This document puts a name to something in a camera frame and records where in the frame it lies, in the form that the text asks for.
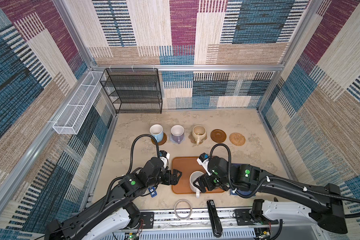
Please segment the purple mug white inside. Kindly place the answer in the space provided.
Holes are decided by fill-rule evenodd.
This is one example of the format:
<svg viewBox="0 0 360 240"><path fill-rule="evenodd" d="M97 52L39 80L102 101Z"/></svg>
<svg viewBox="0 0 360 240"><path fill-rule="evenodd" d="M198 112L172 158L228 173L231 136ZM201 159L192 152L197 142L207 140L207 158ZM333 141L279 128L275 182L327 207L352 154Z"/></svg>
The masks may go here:
<svg viewBox="0 0 360 240"><path fill-rule="evenodd" d="M182 134L185 134L185 129L181 125L175 125L171 128L171 134L174 136L180 136Z"/></svg>

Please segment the beige mug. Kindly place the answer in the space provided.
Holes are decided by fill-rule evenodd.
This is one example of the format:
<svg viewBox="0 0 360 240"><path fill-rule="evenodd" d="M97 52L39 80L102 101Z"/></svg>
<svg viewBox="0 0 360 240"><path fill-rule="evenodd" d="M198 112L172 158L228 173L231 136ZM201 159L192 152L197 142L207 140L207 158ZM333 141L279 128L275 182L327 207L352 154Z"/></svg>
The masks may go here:
<svg viewBox="0 0 360 240"><path fill-rule="evenodd" d="M198 146L207 138L207 131L203 126L197 125L193 127L191 136L196 145Z"/></svg>

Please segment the light blue mug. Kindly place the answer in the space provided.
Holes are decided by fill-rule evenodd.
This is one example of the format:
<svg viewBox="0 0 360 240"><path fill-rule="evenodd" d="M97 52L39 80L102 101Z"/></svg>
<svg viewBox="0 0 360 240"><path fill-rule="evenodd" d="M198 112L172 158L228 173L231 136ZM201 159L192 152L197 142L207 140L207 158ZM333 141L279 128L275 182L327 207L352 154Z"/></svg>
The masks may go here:
<svg viewBox="0 0 360 240"><path fill-rule="evenodd" d="M162 132L164 132L164 129L159 124L155 124L150 127L150 134L152 134L152 135L158 135Z"/></svg>

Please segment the blue woven round coaster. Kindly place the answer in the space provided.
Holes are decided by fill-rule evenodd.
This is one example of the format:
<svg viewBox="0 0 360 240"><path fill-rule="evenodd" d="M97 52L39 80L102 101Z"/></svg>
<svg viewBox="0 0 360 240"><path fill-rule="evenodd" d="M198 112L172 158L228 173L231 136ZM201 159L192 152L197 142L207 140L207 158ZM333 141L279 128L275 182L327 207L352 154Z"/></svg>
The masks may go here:
<svg viewBox="0 0 360 240"><path fill-rule="evenodd" d="M181 144L185 140L185 134L182 134L180 136L174 136L173 134L170 134L170 141L174 144Z"/></svg>

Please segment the cork flower shaped coaster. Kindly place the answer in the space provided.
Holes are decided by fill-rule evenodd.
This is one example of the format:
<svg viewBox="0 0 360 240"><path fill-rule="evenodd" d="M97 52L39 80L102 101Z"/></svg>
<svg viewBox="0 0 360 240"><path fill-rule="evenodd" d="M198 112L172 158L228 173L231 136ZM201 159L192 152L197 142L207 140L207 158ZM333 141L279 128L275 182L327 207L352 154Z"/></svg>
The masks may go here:
<svg viewBox="0 0 360 240"><path fill-rule="evenodd" d="M196 145L197 142L195 141L195 139L193 138L192 134L189 135L189 139L191 141L192 144ZM203 142L205 142L208 139L208 136L206 136L203 140L200 140L199 144L201 145Z"/></svg>

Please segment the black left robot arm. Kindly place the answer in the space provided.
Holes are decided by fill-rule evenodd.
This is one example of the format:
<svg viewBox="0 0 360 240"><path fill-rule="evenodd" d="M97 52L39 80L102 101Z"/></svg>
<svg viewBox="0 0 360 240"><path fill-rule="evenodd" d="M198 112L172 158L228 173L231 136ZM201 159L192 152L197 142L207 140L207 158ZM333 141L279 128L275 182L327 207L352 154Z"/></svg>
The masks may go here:
<svg viewBox="0 0 360 240"><path fill-rule="evenodd" d="M151 138L156 146L156 156L148 160L139 172L132 172L133 153L136 142L143 138ZM130 208L133 200L141 197L150 187L158 185L175 186L181 179L182 172L170 170L160 159L157 140L149 134L136 137L131 146L130 166L125 176L116 177L108 186L106 195L99 201L77 215L60 223L51 221L45 230L45 240L82 240L91 236L91 230L98 226L112 213L124 207Z"/></svg>

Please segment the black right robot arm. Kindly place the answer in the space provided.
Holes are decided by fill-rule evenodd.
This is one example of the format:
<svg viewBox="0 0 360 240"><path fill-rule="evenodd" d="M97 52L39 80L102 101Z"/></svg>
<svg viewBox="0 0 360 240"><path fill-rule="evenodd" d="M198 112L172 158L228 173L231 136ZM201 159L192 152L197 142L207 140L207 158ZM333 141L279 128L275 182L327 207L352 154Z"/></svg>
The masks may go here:
<svg viewBox="0 0 360 240"><path fill-rule="evenodd" d="M250 164L233 165L230 152L227 160L203 153L197 162L206 173L193 180L192 185L202 193L220 188L243 199L258 192L279 196L308 207L311 210L309 218L322 229L336 234L348 232L346 219L360 217L360 200L342 196L337 185L307 185Z"/></svg>

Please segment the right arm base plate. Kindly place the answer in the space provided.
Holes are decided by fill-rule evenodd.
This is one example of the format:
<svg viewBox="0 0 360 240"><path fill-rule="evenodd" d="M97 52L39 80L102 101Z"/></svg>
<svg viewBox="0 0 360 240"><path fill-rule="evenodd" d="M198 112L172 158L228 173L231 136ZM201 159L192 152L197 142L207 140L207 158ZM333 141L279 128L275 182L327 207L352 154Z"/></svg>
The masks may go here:
<svg viewBox="0 0 360 240"><path fill-rule="evenodd" d="M264 217L260 217L255 220L252 218L250 209L235 209L233 213L233 218L237 221L238 226L254 226L254 225L278 225L279 221L269 221Z"/></svg>

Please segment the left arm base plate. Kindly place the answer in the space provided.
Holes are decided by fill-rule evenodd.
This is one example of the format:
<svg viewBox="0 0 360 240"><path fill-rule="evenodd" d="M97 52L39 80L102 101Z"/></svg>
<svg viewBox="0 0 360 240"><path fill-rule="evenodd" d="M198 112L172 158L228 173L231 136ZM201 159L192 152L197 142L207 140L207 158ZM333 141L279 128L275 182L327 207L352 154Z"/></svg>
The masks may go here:
<svg viewBox="0 0 360 240"><path fill-rule="evenodd" d="M141 212L139 216L133 217L128 225L121 230L152 229L154 219L154 212Z"/></svg>

